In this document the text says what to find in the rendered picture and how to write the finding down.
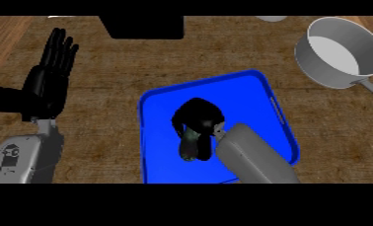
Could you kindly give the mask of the black appliance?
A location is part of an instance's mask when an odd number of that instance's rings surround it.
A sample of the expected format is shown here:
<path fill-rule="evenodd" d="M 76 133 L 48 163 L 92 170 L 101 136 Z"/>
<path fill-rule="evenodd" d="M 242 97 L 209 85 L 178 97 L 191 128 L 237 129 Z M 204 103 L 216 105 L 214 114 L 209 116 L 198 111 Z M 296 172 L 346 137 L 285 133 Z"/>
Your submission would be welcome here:
<path fill-rule="evenodd" d="M 182 39 L 183 16 L 101 16 L 101 22 L 113 38 Z"/>

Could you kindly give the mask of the grey pot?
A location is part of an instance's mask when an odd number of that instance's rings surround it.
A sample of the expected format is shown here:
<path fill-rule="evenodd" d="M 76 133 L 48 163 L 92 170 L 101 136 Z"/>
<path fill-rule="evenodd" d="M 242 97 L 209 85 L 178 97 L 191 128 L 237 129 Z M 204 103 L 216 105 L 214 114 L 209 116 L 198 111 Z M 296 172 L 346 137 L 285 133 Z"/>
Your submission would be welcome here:
<path fill-rule="evenodd" d="M 360 84 L 373 93 L 373 33 L 353 21 L 315 20 L 297 43 L 296 59 L 322 86 L 347 89 Z"/>

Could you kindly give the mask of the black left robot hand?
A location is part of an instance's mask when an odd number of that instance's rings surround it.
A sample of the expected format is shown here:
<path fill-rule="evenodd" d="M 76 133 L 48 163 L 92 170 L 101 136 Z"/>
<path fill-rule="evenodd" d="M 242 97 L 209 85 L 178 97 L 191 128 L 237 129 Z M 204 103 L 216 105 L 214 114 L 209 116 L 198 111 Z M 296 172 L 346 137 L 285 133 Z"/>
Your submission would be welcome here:
<path fill-rule="evenodd" d="M 0 87 L 0 113 L 18 113 L 23 121 L 55 119 L 64 110 L 68 77 L 79 45 L 66 29 L 55 28 L 40 64 L 29 73 L 23 89 Z"/>

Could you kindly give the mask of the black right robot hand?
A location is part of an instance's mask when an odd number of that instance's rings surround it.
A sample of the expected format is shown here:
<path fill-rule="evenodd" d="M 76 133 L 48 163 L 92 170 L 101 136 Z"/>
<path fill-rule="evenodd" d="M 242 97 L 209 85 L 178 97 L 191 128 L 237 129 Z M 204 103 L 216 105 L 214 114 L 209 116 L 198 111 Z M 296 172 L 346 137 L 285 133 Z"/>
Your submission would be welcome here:
<path fill-rule="evenodd" d="M 223 133 L 225 115 L 219 106 L 203 98 L 192 98 L 178 109 L 173 127 L 181 138 L 189 127 L 200 133 L 198 156 L 195 160 L 209 161 L 213 155 L 211 137 Z"/>

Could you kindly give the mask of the blue tray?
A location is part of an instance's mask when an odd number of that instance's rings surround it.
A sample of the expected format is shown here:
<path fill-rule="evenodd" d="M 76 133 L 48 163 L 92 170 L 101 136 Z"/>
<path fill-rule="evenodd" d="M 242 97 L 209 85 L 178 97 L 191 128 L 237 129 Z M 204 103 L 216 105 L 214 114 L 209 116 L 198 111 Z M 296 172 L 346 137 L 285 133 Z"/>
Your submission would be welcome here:
<path fill-rule="evenodd" d="M 188 162 L 179 153 L 173 116 L 192 98 L 222 109 L 226 128 L 248 124 L 287 161 L 301 158 L 300 144 L 265 74 L 247 70 L 145 93 L 139 102 L 142 175 L 147 184 L 223 184 L 238 180 L 217 158 Z"/>

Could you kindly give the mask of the pale round object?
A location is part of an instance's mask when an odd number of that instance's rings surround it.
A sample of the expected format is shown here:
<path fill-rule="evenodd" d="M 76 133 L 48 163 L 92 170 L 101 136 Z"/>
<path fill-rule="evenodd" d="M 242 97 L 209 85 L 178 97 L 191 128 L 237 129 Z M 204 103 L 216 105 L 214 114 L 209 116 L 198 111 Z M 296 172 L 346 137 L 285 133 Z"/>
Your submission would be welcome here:
<path fill-rule="evenodd" d="M 288 16 L 256 16 L 260 20 L 266 21 L 266 22 L 281 22 L 284 21 Z"/>

